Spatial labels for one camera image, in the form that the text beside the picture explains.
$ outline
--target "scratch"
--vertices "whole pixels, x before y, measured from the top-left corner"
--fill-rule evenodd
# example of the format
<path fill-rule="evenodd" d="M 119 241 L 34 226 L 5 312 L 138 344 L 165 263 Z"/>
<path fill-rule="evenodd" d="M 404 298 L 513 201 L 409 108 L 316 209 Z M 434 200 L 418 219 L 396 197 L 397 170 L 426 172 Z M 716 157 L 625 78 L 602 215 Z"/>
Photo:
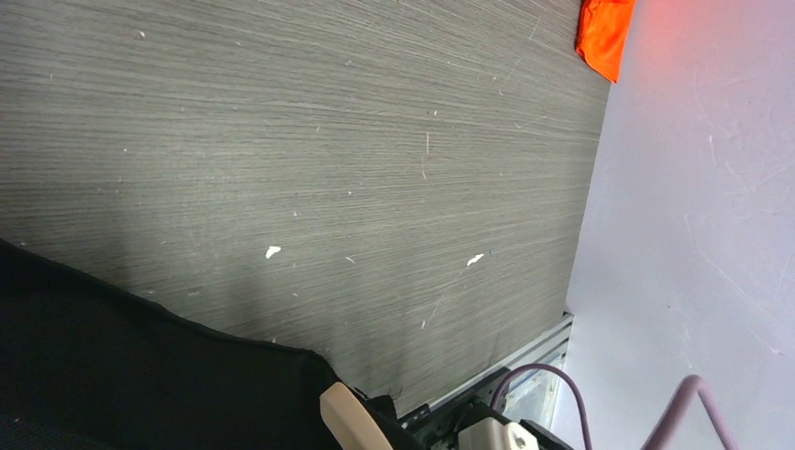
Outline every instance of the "scratch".
<path fill-rule="evenodd" d="M 758 80 L 758 78 L 757 77 L 752 77 L 752 78 L 732 78 L 732 79 L 726 80 L 726 82 L 724 83 L 724 86 L 733 86 L 735 84 L 749 83 L 749 82 L 752 82 L 752 81 L 755 81 L 755 80 Z"/>
<path fill-rule="evenodd" d="M 747 194 L 748 192 L 756 192 L 756 190 L 755 190 L 755 189 L 751 189 L 750 187 L 748 187 L 748 184 L 747 184 L 747 183 L 745 183 L 745 179 L 744 179 L 744 178 L 742 178 L 742 177 L 740 176 L 740 174 L 739 174 L 739 173 L 737 173 L 737 171 L 735 171 L 734 169 L 732 169 L 732 167 L 731 167 L 731 166 L 728 164 L 728 162 L 725 162 L 724 164 L 726 165 L 726 168 L 728 169 L 728 172 L 729 172 L 729 173 L 731 173 L 732 175 L 736 176 L 736 177 L 737 177 L 737 179 L 738 179 L 738 180 L 740 180 L 740 183 L 742 183 L 742 187 L 743 187 L 743 188 L 745 188 L 745 193 L 746 193 L 746 194 Z"/>
<path fill-rule="evenodd" d="M 787 165 L 787 166 L 786 166 L 784 169 L 782 169 L 782 170 L 780 170 L 780 171 L 777 171 L 777 172 L 773 172 L 773 173 L 772 173 L 770 176 L 768 176 L 768 177 L 767 177 L 767 178 L 765 178 L 764 180 L 760 181 L 760 182 L 759 182 L 759 184 L 757 185 L 757 188 L 761 188 L 762 186 L 764 186 L 764 185 L 768 184 L 768 183 L 769 183 L 770 181 L 772 181 L 772 180 L 773 180 L 775 177 L 777 177 L 777 176 L 779 176 L 780 174 L 782 174 L 782 173 L 784 173 L 784 172 L 788 171 L 789 169 L 792 169 L 792 167 L 793 167 L 793 166 L 795 166 L 795 164 L 788 164 L 788 165 Z"/>
<path fill-rule="evenodd" d="M 713 143 L 713 135 L 710 135 L 710 150 L 712 151 L 712 163 L 717 166 L 718 161 L 715 159 L 715 145 Z"/>
<path fill-rule="evenodd" d="M 423 309 L 428 309 L 428 308 L 430 308 L 429 305 L 421 305 L 419 307 L 415 307 L 415 308 L 409 309 L 408 311 L 404 312 L 403 315 L 405 316 L 405 315 L 411 314 L 413 312 L 422 311 Z"/>
<path fill-rule="evenodd" d="M 536 123 L 536 122 L 539 122 L 539 121 L 541 121 L 541 120 L 544 120 L 544 119 L 546 119 L 546 118 L 548 118 L 548 116 L 546 116 L 546 115 L 541 115 L 541 116 L 538 116 L 538 117 L 536 117 L 536 118 L 535 118 L 535 120 L 531 120 L 530 122 L 526 122 L 524 125 L 520 125 L 520 124 L 518 124 L 518 123 L 516 123 L 516 122 L 514 122 L 514 125 L 515 125 L 515 126 L 518 128 L 518 129 L 522 129 L 522 128 L 524 128 L 524 127 L 526 127 L 526 126 L 530 125 L 530 124 L 534 124 L 534 123 Z"/>
<path fill-rule="evenodd" d="M 535 30 L 538 28 L 538 24 L 540 22 L 541 22 L 541 16 L 538 16 L 538 19 L 535 20 L 535 25 L 533 26 L 532 31 L 530 33 L 530 37 L 528 37 L 527 40 L 533 40 L 533 36 L 535 35 Z"/>
<path fill-rule="evenodd" d="M 759 178 L 757 179 L 757 188 L 760 186 L 762 175 L 768 167 L 768 160 L 770 159 L 770 152 L 765 151 L 765 159 L 762 161 L 762 169 L 759 171 Z"/>
<path fill-rule="evenodd" d="M 763 339 L 760 335 L 758 335 L 753 330 L 751 330 L 751 328 L 749 328 L 748 325 L 743 325 L 743 326 L 745 327 L 745 331 L 747 331 L 749 335 L 753 336 L 756 340 L 759 341 L 760 344 L 762 344 L 765 347 L 767 347 L 768 350 L 771 351 L 771 353 L 779 354 L 779 355 L 783 354 L 783 353 L 781 353 L 780 350 L 778 350 L 778 349 L 774 348 L 773 346 L 771 346 L 769 343 L 767 343 L 767 341 L 765 341 L 765 339 Z"/>
<path fill-rule="evenodd" d="M 778 287 L 775 288 L 775 300 L 778 300 L 778 294 L 781 292 L 781 284 L 784 283 L 784 278 L 787 276 L 787 272 L 789 271 L 789 264 L 792 263 L 792 256 L 795 255 L 795 251 L 789 253 L 789 258 L 787 258 L 787 263 L 784 264 L 784 270 L 781 272 L 781 277 L 778 279 Z"/>
<path fill-rule="evenodd" d="M 698 105 L 698 110 L 701 111 L 701 115 L 704 116 L 704 119 L 707 119 L 707 112 L 704 111 L 704 105 L 701 104 L 701 96 L 698 95 L 698 69 L 693 70 L 693 97 L 696 99 L 696 104 Z"/>
<path fill-rule="evenodd" d="M 691 361 L 690 356 L 687 355 L 687 349 L 682 350 L 682 352 L 679 353 L 679 355 L 676 356 L 674 360 L 677 360 L 682 357 L 684 357 L 684 361 L 687 362 L 687 368 L 693 368 L 693 361 Z"/>
<path fill-rule="evenodd" d="M 392 388 L 390 387 L 388 391 L 386 391 L 387 396 L 392 396 Z M 397 397 L 392 397 L 393 400 L 397 400 L 400 396 L 403 395 L 403 384 L 400 385 L 400 390 L 397 391 Z"/>
<path fill-rule="evenodd" d="M 461 271 L 458 272 L 458 275 L 456 275 L 456 277 L 453 278 L 453 281 L 450 281 L 450 284 L 448 284 L 447 287 L 444 288 L 444 291 L 442 291 L 442 295 L 439 296 L 439 300 L 436 301 L 436 306 L 433 308 L 433 312 L 431 312 L 430 317 L 427 318 L 427 324 L 430 324 L 430 321 L 433 319 L 433 316 L 436 315 L 436 311 L 439 310 L 439 305 L 442 304 L 442 300 L 444 299 L 444 296 L 447 295 L 447 291 L 450 289 L 450 287 L 452 287 L 456 283 L 456 281 L 458 281 L 459 278 L 461 278 L 462 275 L 464 275 L 465 270 L 467 269 L 461 269 Z"/>
<path fill-rule="evenodd" d="M 452 66 L 452 67 L 454 67 L 454 68 L 463 68 L 464 70 L 470 70 L 470 71 L 472 71 L 472 72 L 477 72 L 477 73 L 480 73 L 480 74 L 483 74 L 483 75 L 491 75 L 491 76 L 493 77 L 493 78 L 492 78 L 492 80 L 497 80 L 497 75 L 494 75 L 494 74 L 493 74 L 493 73 L 491 73 L 491 72 L 485 72 L 485 71 L 483 71 L 483 70 L 478 70 L 478 69 L 476 69 L 476 68 L 471 68 L 471 67 L 466 67 L 466 66 L 460 66 L 460 65 L 458 65 L 458 64 L 456 64 L 456 63 L 451 63 L 450 61 L 446 61 L 446 60 L 445 60 L 444 62 L 445 62 L 445 63 L 447 63 L 447 64 L 449 64 L 450 66 Z"/>
<path fill-rule="evenodd" d="M 693 339 L 690 337 L 690 328 L 687 327 L 686 324 L 682 323 L 682 327 L 684 327 L 684 341 L 683 343 L 691 342 Z"/>
<path fill-rule="evenodd" d="M 713 260 L 710 259 L 709 256 L 707 256 L 707 253 L 704 252 L 704 250 L 698 244 L 696 237 L 693 235 L 693 229 L 690 227 L 690 219 L 688 218 L 688 216 L 689 216 L 688 214 L 684 215 L 684 224 L 685 226 L 687 226 L 687 233 L 690 235 L 690 239 L 693 241 L 693 245 L 696 246 L 696 250 L 698 250 L 698 253 L 701 254 L 701 256 L 707 261 L 707 263 L 709 263 L 712 266 L 712 268 L 714 268 L 721 275 L 721 277 L 723 277 L 726 281 L 728 281 L 729 284 L 731 284 L 731 286 L 733 286 L 734 289 L 737 290 L 737 292 L 740 293 L 740 295 L 742 295 L 742 298 L 748 300 L 748 302 L 751 303 L 752 305 L 761 308 L 756 300 L 754 300 L 747 293 L 745 293 L 745 291 L 743 291 L 743 288 L 741 288 L 740 285 L 734 281 L 734 279 L 732 279 L 729 275 L 727 275 L 726 272 L 724 272 L 723 269 L 721 269 L 720 266 L 718 266 L 718 264 L 716 264 Z"/>
<path fill-rule="evenodd" d="M 504 88 L 504 87 L 505 87 L 505 84 L 506 84 L 506 83 L 508 83 L 508 80 L 510 80 L 510 79 L 511 79 L 511 75 L 513 75 L 513 74 L 514 74 L 514 70 L 516 70 L 516 69 L 517 69 L 517 66 L 518 66 L 518 64 L 519 64 L 519 61 L 521 61 L 521 58 L 519 58 L 519 59 L 516 61 L 516 63 L 514 63 L 514 66 L 513 66 L 513 67 L 511 67 L 511 71 L 510 71 L 510 72 L 508 72 L 508 78 L 506 78 L 506 79 L 505 79 L 505 81 L 504 81 L 504 82 L 502 82 L 502 84 L 500 85 L 500 88 L 501 88 L 501 89 L 502 89 L 502 88 Z"/>
<path fill-rule="evenodd" d="M 533 43 L 535 43 L 535 45 L 540 45 L 541 47 L 544 47 L 545 49 L 553 51 L 553 52 L 555 52 L 557 54 L 562 54 L 562 55 L 565 55 L 565 56 L 571 56 L 571 54 L 569 54 L 567 52 L 564 52 L 561 49 L 557 49 L 557 48 L 555 48 L 555 47 L 553 47 L 553 46 L 551 46 L 549 44 L 546 44 L 546 43 L 544 43 L 544 42 L 542 42 L 540 40 L 534 40 Z"/>

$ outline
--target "white debris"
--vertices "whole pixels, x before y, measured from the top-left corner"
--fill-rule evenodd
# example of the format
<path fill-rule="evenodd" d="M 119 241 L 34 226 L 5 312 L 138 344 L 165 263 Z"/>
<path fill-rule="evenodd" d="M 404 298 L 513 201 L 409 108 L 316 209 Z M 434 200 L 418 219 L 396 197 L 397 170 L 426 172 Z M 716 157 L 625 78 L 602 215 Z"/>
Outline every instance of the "white debris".
<path fill-rule="evenodd" d="M 481 259 L 481 258 L 483 258 L 484 256 L 485 256 L 485 254 L 484 254 L 484 253 L 481 253 L 481 254 L 479 254 L 479 255 L 474 255 L 474 257 L 473 257 L 472 259 L 470 259 L 469 261 L 467 261 L 467 267 L 471 266 L 471 265 L 472 265 L 472 264 L 474 264 L 474 263 L 477 263 L 477 262 L 478 262 L 478 261 L 480 261 L 480 259 Z"/>
<path fill-rule="evenodd" d="M 270 260 L 271 257 L 281 251 L 281 247 L 271 246 L 268 248 L 268 251 L 265 252 L 265 259 Z"/>

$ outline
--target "beige plastic handle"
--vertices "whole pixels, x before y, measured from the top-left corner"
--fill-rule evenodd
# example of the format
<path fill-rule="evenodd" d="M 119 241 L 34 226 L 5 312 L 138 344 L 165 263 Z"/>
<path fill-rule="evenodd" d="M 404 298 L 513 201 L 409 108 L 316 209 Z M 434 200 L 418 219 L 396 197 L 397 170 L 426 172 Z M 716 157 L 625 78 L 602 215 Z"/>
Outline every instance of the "beige plastic handle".
<path fill-rule="evenodd" d="M 342 450 L 392 450 L 368 410 L 341 382 L 321 394 L 321 417 Z"/>

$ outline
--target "metal frame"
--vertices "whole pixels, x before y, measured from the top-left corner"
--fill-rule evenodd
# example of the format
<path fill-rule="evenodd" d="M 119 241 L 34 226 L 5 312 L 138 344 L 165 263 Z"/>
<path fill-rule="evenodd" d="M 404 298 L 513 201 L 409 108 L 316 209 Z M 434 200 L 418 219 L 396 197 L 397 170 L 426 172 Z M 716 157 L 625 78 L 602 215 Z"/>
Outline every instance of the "metal frame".
<path fill-rule="evenodd" d="M 550 359 L 550 356 L 564 354 L 568 346 L 569 336 L 571 335 L 573 320 L 573 315 L 564 313 L 560 323 L 547 330 L 529 344 L 509 354 L 493 366 L 470 378 L 459 387 L 439 398 L 434 398 L 433 400 L 429 401 L 427 403 L 428 407 L 431 411 L 436 410 L 447 401 L 459 396 L 467 389 L 472 388 L 480 381 L 484 380 L 502 368 L 513 369 L 524 364 L 537 362 L 543 363 L 547 362 L 548 359 Z"/>

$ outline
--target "cable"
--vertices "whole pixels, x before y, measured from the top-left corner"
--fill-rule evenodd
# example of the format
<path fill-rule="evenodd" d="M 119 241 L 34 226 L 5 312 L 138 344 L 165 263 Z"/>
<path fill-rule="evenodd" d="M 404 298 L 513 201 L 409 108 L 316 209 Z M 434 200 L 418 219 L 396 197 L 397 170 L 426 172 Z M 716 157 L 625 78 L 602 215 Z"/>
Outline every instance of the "cable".
<path fill-rule="evenodd" d="M 497 388 L 494 389 L 494 396 L 491 398 L 491 409 L 497 411 L 497 406 L 500 404 L 500 400 L 503 398 L 505 390 L 508 389 L 508 385 L 511 383 L 511 381 L 513 381 L 517 376 L 530 370 L 546 370 L 547 372 L 552 372 L 555 375 L 561 377 L 566 384 L 569 385 L 569 388 L 572 390 L 572 394 L 574 394 L 574 399 L 577 402 L 579 422 L 582 425 L 582 441 L 585 444 L 585 450 L 593 450 L 591 445 L 591 431 L 588 428 L 588 417 L 585 414 L 585 402 L 582 401 L 582 395 L 580 394 L 577 385 L 574 383 L 574 380 L 572 380 L 568 375 L 565 374 L 565 372 L 557 367 L 550 366 L 549 364 L 533 363 L 519 366 L 511 370 L 507 375 L 505 375 L 505 378 L 502 379 L 500 384 L 497 385 Z"/>
<path fill-rule="evenodd" d="M 660 416 L 660 421 L 657 422 L 657 426 L 643 445 L 644 450 L 658 450 L 668 444 L 682 419 L 684 419 L 687 407 L 690 406 L 690 400 L 693 399 L 696 392 L 698 392 L 701 403 L 704 404 L 704 409 L 707 410 L 707 415 L 710 416 L 712 426 L 715 428 L 715 432 L 724 448 L 726 450 L 738 450 L 737 441 L 734 440 L 726 420 L 718 411 L 712 391 L 698 375 L 689 375 L 679 383 L 679 387 L 671 398 L 666 411 Z"/>

